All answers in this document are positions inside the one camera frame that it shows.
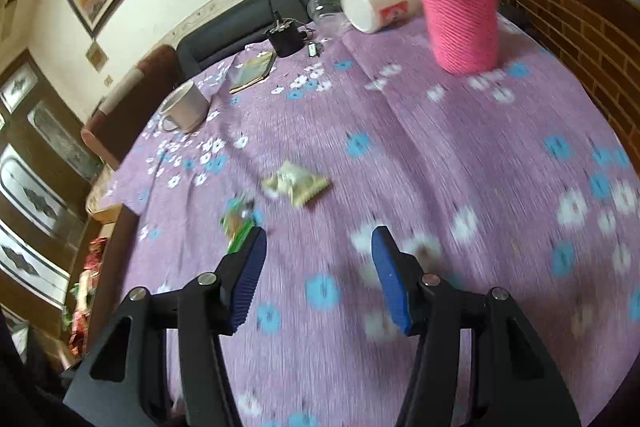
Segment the cardboard box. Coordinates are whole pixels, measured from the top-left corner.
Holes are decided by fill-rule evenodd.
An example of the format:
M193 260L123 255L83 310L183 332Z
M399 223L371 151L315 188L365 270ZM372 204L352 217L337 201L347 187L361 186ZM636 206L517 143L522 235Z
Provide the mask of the cardboard box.
M70 311L75 308L75 299L70 295L70 288L78 281L82 270L82 260L88 251L89 243L93 239L105 236L108 239L102 258L102 269L88 330L88 343L84 355L98 341L110 315L120 301L122 280L128 267L129 254L134 243L134 236L138 228L139 217L125 205L115 205L102 209L89 216L85 230L82 232L80 247L75 255L70 279L68 280L63 308ZM67 347L70 338L68 332L61 326L60 339L62 341L61 360L64 369L69 369L80 358L76 359Z

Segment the wooden glass door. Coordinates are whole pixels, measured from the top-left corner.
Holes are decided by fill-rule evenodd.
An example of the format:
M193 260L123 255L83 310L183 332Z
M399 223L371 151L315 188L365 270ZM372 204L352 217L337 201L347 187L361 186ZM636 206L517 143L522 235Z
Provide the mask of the wooden glass door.
M32 54L1 71L1 303L53 337L103 169Z

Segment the black sofa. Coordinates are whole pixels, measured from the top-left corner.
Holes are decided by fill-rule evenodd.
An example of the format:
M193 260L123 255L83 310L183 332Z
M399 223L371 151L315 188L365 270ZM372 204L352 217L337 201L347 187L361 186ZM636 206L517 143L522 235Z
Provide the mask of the black sofa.
M267 39L274 17L294 18L308 24L309 0L244 0L202 23L181 39L177 46L183 76L189 79L209 66L238 53L249 43Z

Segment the white mug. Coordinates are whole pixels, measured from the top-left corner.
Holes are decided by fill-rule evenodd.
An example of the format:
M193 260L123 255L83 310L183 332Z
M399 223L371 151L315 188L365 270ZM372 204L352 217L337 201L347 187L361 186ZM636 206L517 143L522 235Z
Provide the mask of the white mug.
M209 99L194 81L188 80L170 92L160 104L160 130L192 132L205 120L208 110Z

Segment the small wall plaque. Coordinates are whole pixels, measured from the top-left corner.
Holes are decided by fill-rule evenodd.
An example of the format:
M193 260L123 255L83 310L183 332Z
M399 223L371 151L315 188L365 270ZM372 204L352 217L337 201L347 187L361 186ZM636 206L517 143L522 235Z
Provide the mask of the small wall plaque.
M101 72L108 61L108 56L99 46L99 43L93 41L86 52L86 59L96 72Z

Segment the clear glass jar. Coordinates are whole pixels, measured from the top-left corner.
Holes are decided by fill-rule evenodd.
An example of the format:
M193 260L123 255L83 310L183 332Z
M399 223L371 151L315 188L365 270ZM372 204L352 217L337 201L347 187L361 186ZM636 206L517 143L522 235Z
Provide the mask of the clear glass jar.
M341 0L309 0L307 13L322 36L341 36L349 30Z

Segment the small card booklet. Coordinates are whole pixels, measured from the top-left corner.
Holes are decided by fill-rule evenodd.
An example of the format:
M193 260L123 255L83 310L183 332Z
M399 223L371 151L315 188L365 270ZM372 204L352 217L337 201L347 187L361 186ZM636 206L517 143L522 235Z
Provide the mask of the small card booklet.
M231 77L229 93L238 93L265 80L270 75L276 58L277 55L274 52L260 52L256 57L243 63Z

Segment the black small object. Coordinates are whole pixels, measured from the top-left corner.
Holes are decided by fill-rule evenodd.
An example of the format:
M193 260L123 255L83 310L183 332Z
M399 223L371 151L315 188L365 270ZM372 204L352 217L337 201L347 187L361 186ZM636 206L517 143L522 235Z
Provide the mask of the black small object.
M285 58L306 46L312 38L312 30L295 18L283 17L278 11L274 11L273 24L266 30L266 36L277 57Z

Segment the purple floral tablecloth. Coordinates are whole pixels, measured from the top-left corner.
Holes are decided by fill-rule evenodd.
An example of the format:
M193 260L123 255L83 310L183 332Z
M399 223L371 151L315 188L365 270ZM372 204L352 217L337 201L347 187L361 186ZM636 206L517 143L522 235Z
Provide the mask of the purple floral tablecloth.
M224 340L247 426L390 426L416 353L371 260L385 225L454 286L503 286L559 367L580 419L611 400L639 352L639 179L579 81L510 24L500 66L454 77L423 20L347 31L230 94L265 44L196 75L210 101L186 135L138 135L104 195L140 218L124 278L171 291L213 269L234 196L268 235L246 322ZM331 185L302 208L260 181L286 161Z

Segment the pale green snack packet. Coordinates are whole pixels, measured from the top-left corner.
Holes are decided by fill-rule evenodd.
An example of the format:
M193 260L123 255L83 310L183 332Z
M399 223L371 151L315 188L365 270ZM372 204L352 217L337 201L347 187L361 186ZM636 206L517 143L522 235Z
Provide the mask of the pale green snack packet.
M291 205L302 208L331 185L331 181L321 174L311 172L286 160L281 167L262 181L266 194L286 196Z

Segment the red snack packet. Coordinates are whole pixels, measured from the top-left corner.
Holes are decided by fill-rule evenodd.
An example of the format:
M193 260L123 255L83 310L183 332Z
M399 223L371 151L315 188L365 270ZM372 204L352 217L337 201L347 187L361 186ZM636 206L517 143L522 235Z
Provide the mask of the red snack packet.
M70 288L70 295L75 299L75 308L73 311L63 308L63 331L70 334L67 347L76 359L80 358L87 348L93 300L96 297L107 242L108 239L102 236L89 243L78 281Z

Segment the white plastic canister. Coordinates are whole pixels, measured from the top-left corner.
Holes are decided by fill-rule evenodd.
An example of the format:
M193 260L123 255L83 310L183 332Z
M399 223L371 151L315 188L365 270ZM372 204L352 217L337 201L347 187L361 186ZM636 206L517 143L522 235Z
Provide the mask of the white plastic canister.
M421 0L341 0L341 7L352 26L364 34L374 34L414 17Z

